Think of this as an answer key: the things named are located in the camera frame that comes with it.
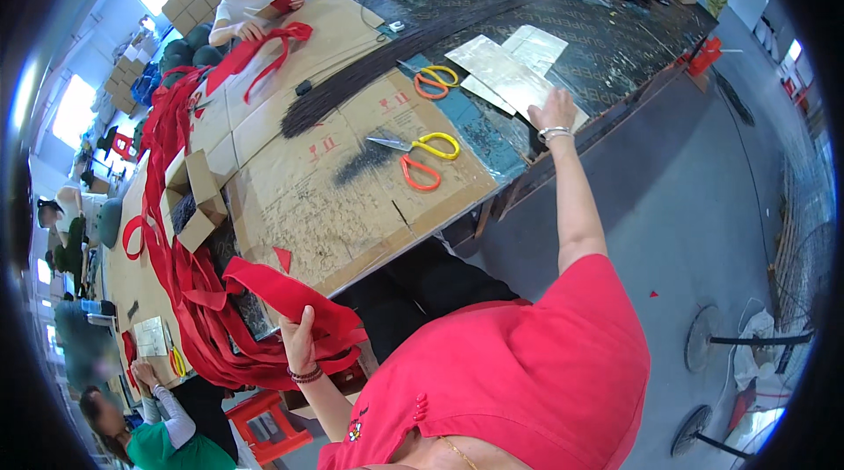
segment bee logo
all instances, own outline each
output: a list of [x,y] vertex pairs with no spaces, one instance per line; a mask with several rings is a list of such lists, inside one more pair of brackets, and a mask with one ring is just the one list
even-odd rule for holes
[[360,423],[354,423],[354,426],[349,431],[349,442],[355,442],[360,438]]

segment red shirt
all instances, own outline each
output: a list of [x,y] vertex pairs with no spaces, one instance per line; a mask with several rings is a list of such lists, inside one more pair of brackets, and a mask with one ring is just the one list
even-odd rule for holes
[[389,463],[405,435],[466,435],[531,468],[618,468],[641,421],[651,357],[602,255],[535,305],[490,302],[426,324],[366,383],[320,470]]

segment workbench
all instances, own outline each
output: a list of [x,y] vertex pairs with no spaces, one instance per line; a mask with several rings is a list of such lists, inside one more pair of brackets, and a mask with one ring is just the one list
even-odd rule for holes
[[[357,1],[371,11],[349,0],[309,0],[282,22],[307,22],[313,36],[291,47],[282,68],[250,101],[244,101],[245,87],[281,54],[280,46],[265,45],[243,73],[229,77],[213,97],[200,98],[199,104],[207,107],[201,119],[192,120],[191,149],[203,148],[208,154],[230,213],[206,241],[218,274],[232,255],[279,269],[273,252],[278,246],[292,253],[292,277],[332,296],[432,233],[465,219],[470,211],[477,210],[473,232],[480,234],[487,219],[503,217],[553,178],[550,157],[524,120],[503,115],[462,90],[428,101],[397,69],[325,117],[321,127],[300,137],[281,137],[279,119],[295,99],[293,87],[303,78],[318,84],[380,46],[379,31],[386,28],[381,23],[401,20],[413,28],[448,18],[478,0]],[[449,65],[463,77],[466,72],[443,55],[479,33],[498,43],[523,24],[554,34],[569,45],[546,77],[569,88],[589,116],[575,137],[578,152],[584,153],[679,76],[684,66],[676,65],[677,58],[692,51],[717,25],[702,7],[674,0],[668,7],[652,3],[649,11],[622,0],[608,1],[612,8],[581,0],[537,0],[454,34],[408,60],[419,66]],[[355,25],[358,30],[353,33]],[[355,36],[354,47],[338,44],[346,32]],[[326,50],[329,44],[346,49],[342,62]],[[435,163],[442,174],[440,188],[419,193],[404,181],[397,155],[384,158],[364,140],[382,126],[406,140],[425,132],[449,132],[460,140],[463,152],[448,164]],[[221,151],[231,151],[226,164],[219,162]],[[142,162],[124,200],[123,223],[140,211],[145,178]],[[121,330],[162,316],[180,347],[170,301],[145,254],[130,262],[121,245],[106,252],[105,281],[108,296],[118,305]],[[278,314],[272,308],[251,294],[234,298],[254,338],[273,333]],[[126,310],[134,299],[141,305],[129,321]],[[166,357],[156,361],[160,373],[170,371]],[[178,380],[172,377],[165,384],[174,386]]]
[[[387,22],[401,21],[407,28],[444,20],[481,0],[357,0]],[[569,43],[545,76],[557,87],[574,95],[575,103],[589,116],[575,137],[583,155],[613,129],[631,117],[664,87],[681,76],[688,63],[678,64],[684,53],[692,56],[717,26],[701,5],[682,5],[669,0],[664,6],[653,1],[606,0],[612,7],[583,0],[537,0],[473,25],[432,46],[422,55],[429,61],[466,72],[444,54],[479,33],[501,44],[520,26],[529,24]],[[484,134],[470,136],[473,149],[484,163],[507,180],[506,187],[474,213],[475,236],[480,236],[490,217],[501,219],[533,191],[554,178],[554,165],[538,142],[536,132],[524,120],[501,113],[486,100],[463,91],[479,111]],[[449,105],[440,105],[452,121],[461,121]],[[512,151],[519,159],[514,162]],[[453,243],[462,242],[458,237]]]

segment yellow and orange scissors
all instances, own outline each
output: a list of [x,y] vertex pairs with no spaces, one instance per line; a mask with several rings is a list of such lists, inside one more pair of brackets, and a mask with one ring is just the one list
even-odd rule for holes
[[173,343],[173,335],[170,334],[170,324],[166,321],[164,322],[164,337],[167,338],[167,349],[170,350],[170,353],[168,354],[170,357],[170,369],[173,370],[173,373],[176,376],[182,378],[187,373],[185,360],[182,358],[182,354],[179,353],[179,349],[177,349]]
[[[422,148],[425,149],[428,153],[433,153],[437,157],[447,160],[457,159],[458,155],[460,154],[460,144],[458,144],[458,141],[455,140],[454,137],[447,133],[429,133],[424,137],[419,138],[418,140],[414,140],[413,142],[404,142],[389,131],[380,131],[380,133],[380,137],[367,137],[366,140],[372,140],[373,142],[381,144],[382,146],[386,146],[387,148],[398,149],[399,151],[406,151],[407,153],[402,155],[401,158],[402,172],[404,173],[404,179],[407,181],[407,183],[410,184],[412,187],[416,188],[417,190],[436,190],[442,180],[440,179],[440,174],[438,174],[436,171],[430,169],[428,166],[420,162],[416,162],[414,159],[411,159],[409,154],[411,149]],[[429,146],[427,142],[432,138],[442,138],[443,140],[448,141],[454,148],[454,153],[443,153],[439,149]],[[429,175],[434,177],[436,181],[434,182],[434,184],[431,185],[421,185],[420,183],[413,180],[413,178],[410,176],[410,166],[414,166],[415,168],[428,173]]]
[[[440,98],[445,98],[448,95],[448,88],[449,87],[459,87],[460,82],[458,80],[458,75],[451,69],[446,66],[442,65],[429,65],[427,67],[417,67],[416,65],[410,65],[407,62],[402,62],[401,60],[397,60],[398,64],[406,69],[410,70],[412,73],[416,73],[414,76],[414,86],[416,87],[416,92],[419,93],[420,96],[424,98],[428,98],[431,100],[438,100]],[[451,77],[451,81],[443,79],[439,73],[445,73]],[[432,87],[436,87],[441,89],[440,93],[428,93],[425,91],[420,84],[427,84]]]

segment gray floor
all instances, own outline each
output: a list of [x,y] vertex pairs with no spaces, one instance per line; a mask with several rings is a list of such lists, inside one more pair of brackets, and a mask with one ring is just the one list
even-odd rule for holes
[[[738,123],[754,171],[765,230],[760,231],[754,186],[728,107],[713,83],[703,94],[683,77],[583,157],[606,231],[610,257],[639,314],[651,349],[648,400],[636,446],[625,468],[726,468],[734,458],[700,447],[682,459],[669,444],[698,404],[715,406],[727,377],[728,350],[691,375],[683,363],[685,334],[706,304],[716,304],[735,331],[751,297],[770,304],[765,275],[780,229],[783,131],[799,117],[779,87],[774,65],[728,8],[715,34],[725,55],[716,67],[754,113]],[[554,186],[489,226],[468,261],[538,299],[556,278]],[[759,309],[751,303],[748,315]],[[709,433],[723,439],[734,385],[716,410]],[[326,442],[286,455],[279,468],[313,468]]]

